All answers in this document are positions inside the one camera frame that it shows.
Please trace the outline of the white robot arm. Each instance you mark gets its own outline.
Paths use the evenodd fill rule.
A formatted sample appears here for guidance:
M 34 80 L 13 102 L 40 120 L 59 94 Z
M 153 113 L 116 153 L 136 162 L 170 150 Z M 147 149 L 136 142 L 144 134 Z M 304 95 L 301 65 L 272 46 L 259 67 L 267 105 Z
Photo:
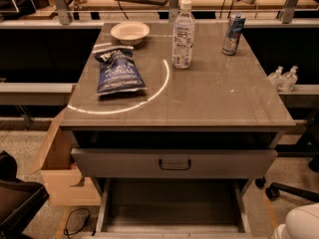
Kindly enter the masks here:
M 292 209 L 271 239 L 319 239 L 319 203 Z

